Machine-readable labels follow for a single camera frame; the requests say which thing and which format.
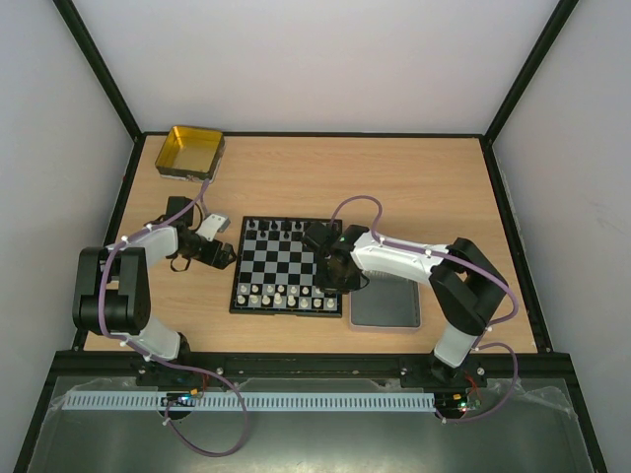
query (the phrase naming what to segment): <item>white wall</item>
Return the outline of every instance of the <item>white wall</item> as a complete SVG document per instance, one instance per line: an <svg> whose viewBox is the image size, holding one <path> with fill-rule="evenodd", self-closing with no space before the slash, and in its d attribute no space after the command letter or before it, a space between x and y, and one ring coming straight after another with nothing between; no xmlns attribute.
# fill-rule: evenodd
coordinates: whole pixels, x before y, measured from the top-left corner
<svg viewBox="0 0 631 473"><path fill-rule="evenodd" d="M496 143L554 348L629 471L631 3L579 3Z"/></svg>
<svg viewBox="0 0 631 473"><path fill-rule="evenodd" d="M131 140L52 2L1 3L0 471L13 471Z"/></svg>
<svg viewBox="0 0 631 473"><path fill-rule="evenodd" d="M557 0L75 0L143 130L483 133Z"/></svg>

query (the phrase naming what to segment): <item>black frame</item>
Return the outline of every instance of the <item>black frame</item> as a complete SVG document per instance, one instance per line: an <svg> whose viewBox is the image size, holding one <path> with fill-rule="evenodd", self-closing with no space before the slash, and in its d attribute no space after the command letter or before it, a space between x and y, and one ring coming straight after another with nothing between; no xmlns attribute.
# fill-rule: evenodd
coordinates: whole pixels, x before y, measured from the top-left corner
<svg viewBox="0 0 631 473"><path fill-rule="evenodd" d="M109 73L97 46L90 37L79 12L72 0L52 0L61 17L75 37L79 47L92 67L112 106L134 141L125 178L105 235L105 244L114 241L124 213L125 205L138 167L147 136L167 135L167 132L142 132L127 106L118 86ZM255 131L226 132L226 136L302 136L302 137L379 137L379 138L474 138L479 140L488 170L489 179L495 194L498 210L504 226L515 270L520 282L528 320L537 348L537 354L519 354L520 377L523 378L563 378L568 386L571 401L579 416L579 423L588 447L595 471L606 472L604 459L600 451L590 415L581 392L578 379L570 356L554 353L550 337L541 312L536 290L528 269L526 256L519 237L519 231L513 216L510 201L499 172L493 152L493 143L509 119L511 112L519 102L536 70L552 46L555 38L570 17L579 0L559 0L554 12L540 34L522 70L510 88L495 118L484 135L479 133L286 133ZM59 376L131 376L138 375L138 367L144 363L137 354L115 352L84 352L87 333L78 330L72 350L57 352L50 372L44 383L41 395L35 407L23 448L16 464L16 472L26 472L35 450L39 428L46 414L55 382ZM393 378L399 377L405 385L411 385L413 378L403 370L424 363L427 354L419 355L322 355L322 354L233 354L233 353L194 353L193 361L198 366L209 370L221 367L224 375L239 380L244 376L280 376L295 375L296 371L305 377L358 377L353 371L359 371L360 377ZM511 377L513 364L508 355L471 355L476 363L482 363L486 376Z"/></svg>

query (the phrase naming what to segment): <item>wooden table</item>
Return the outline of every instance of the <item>wooden table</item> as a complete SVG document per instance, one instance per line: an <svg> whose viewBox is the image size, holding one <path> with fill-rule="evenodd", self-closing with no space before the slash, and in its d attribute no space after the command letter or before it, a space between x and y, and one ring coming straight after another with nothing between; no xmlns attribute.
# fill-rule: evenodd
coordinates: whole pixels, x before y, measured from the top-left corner
<svg viewBox="0 0 631 473"><path fill-rule="evenodd" d="M198 184L158 175L154 161L164 141L164 136L147 137L119 236L163 214L170 195L192 198L199 190ZM521 299L476 139L227 137L205 202L211 212L230 216L233 224L218 239L237 249L243 215L327 218L340 201L356 194L382 201L379 230L386 236L424 243L471 239ZM358 201L339 217L345 226L369 226L375 213L373 203ZM152 314L182 332L193 351L205 352L429 353L445 327L427 287L421 287L422 326L412 334L352 331L347 297L341 319L231 314L234 274L234 264L220 271L193 261L187 272L174 273L162 261L149 273ZM505 298L496 316L510 309ZM523 304L485 340L534 353ZM85 349L121 350L117 342L93 334Z"/></svg>

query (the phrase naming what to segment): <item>gold tray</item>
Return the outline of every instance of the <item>gold tray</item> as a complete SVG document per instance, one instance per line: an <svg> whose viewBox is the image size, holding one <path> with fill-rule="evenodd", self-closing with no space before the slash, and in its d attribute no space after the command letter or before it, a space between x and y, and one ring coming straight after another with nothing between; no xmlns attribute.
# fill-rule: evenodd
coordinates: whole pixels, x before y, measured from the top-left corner
<svg viewBox="0 0 631 473"><path fill-rule="evenodd" d="M219 130L174 126L156 159L156 169L163 177L212 181L225 147Z"/></svg>

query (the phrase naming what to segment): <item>robotic arm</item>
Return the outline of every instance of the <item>robotic arm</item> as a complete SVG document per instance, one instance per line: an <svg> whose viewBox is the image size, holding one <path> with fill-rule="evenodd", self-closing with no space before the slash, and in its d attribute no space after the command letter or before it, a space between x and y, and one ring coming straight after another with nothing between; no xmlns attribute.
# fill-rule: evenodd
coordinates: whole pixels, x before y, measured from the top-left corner
<svg viewBox="0 0 631 473"><path fill-rule="evenodd" d="M504 291L485 277L432 251L448 253L504 278L468 239L453 244L422 244L394 238L375 240L367 227L351 225L339 235L313 224L303 243L316 257L315 284L326 292L346 294L361 289L371 272L388 273L432 287L447 319L433 355L432 374L447 381L471 350L497 310ZM461 279L459 274L466 273Z"/></svg>
<svg viewBox="0 0 631 473"><path fill-rule="evenodd" d="M167 214L181 210L188 199L172 197ZM105 293L105 325L110 333L122 338L121 344L133 343L149 359L157 356L165 360L178 358L188 350L185 337L170 330L151 314L148 269L158 261L178 256L195 259L209 266L224 269L236 259L232 246L215 239L230 220L212 214L195 231L190 214L170 226L157 228L130 242L114 259L108 280L117 281L117 289ZM73 320L80 329L103 335L99 326L99 290L105 260L113 245L85 248L79 256L77 281L73 302Z"/></svg>

